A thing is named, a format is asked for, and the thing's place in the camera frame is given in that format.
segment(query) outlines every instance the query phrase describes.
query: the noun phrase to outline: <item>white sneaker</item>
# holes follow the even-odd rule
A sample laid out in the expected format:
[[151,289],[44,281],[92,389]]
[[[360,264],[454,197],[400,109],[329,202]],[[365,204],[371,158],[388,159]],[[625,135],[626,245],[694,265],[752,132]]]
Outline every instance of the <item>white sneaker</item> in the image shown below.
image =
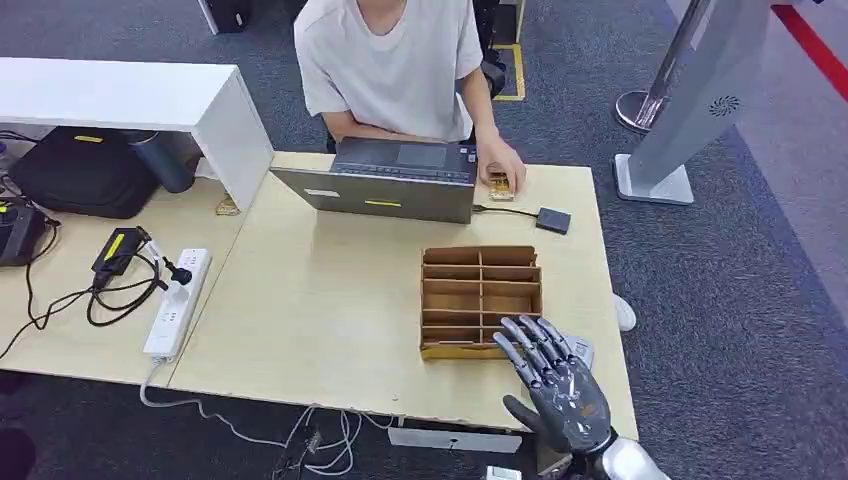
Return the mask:
[[615,314],[618,317],[618,329],[629,332],[636,326],[636,312],[626,300],[616,294],[612,294],[612,303],[615,305]]

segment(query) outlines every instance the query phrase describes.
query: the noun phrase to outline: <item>robotic arm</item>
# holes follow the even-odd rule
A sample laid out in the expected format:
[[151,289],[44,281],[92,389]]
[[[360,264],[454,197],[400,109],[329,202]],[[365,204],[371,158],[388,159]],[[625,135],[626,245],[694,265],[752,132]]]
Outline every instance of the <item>robotic arm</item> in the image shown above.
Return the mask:
[[494,339],[527,386],[536,411],[506,395],[509,413],[554,450],[571,453],[571,473],[597,480],[669,480],[637,442],[615,433],[606,397],[562,333],[544,318],[522,315],[518,321],[527,333],[509,318],[501,324],[524,357],[506,336],[496,333]]

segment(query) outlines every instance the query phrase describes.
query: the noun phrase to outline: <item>yellow floor marking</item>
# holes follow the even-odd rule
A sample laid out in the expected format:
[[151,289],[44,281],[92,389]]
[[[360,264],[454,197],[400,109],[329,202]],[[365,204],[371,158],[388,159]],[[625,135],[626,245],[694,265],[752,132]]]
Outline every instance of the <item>yellow floor marking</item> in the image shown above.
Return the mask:
[[515,66],[515,95],[498,95],[495,100],[506,102],[521,102],[524,100],[524,60],[521,57],[521,45],[492,45],[495,50],[512,50],[512,61]]

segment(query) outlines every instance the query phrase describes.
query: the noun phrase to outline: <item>black bag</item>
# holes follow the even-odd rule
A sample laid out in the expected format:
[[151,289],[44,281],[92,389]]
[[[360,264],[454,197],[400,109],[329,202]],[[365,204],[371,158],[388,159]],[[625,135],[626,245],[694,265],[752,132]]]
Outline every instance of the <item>black bag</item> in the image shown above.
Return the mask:
[[118,130],[57,127],[9,170],[21,193],[57,212],[136,216],[159,181]]

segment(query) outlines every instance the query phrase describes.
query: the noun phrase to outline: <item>compartment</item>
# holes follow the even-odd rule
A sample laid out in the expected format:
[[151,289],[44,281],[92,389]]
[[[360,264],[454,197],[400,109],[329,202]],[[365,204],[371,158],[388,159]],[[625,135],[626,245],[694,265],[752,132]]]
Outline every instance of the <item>compartment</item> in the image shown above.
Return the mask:
[[483,266],[483,280],[540,282],[542,280],[542,269],[539,267]]
[[[539,318],[539,315],[536,315],[536,314],[527,315],[527,316],[530,317],[530,318],[533,318],[533,319]],[[503,318],[503,317],[511,318],[512,321],[514,321],[515,323],[518,323],[518,315],[505,315],[503,313],[495,313],[495,312],[485,312],[485,313],[483,313],[481,320],[483,322],[484,327],[501,328],[501,318]]]
[[482,343],[487,344],[487,345],[494,345],[495,348],[497,348],[498,351],[500,351],[500,347],[497,346],[498,344],[495,343],[495,340],[493,338],[494,335],[495,335],[495,332],[501,332],[502,334],[504,334],[504,336],[506,336],[506,338],[512,340],[513,345],[518,345],[517,343],[515,343],[515,339],[510,337],[509,334],[506,333],[506,329],[503,328],[503,327],[486,327],[486,328],[484,328],[483,332],[482,332],[483,333]]
[[424,327],[479,327],[480,312],[454,310],[424,310],[421,312]]
[[425,265],[424,278],[442,280],[480,280],[480,267],[477,265]]
[[541,313],[540,283],[483,282],[483,310],[503,313]]
[[472,345],[480,343],[480,327],[423,327],[421,343],[424,345]]
[[436,310],[480,310],[480,283],[465,280],[427,280],[422,306]]
[[533,247],[481,247],[483,265],[535,267],[536,249]]
[[428,265],[480,265],[477,247],[428,248],[424,250],[424,263]]

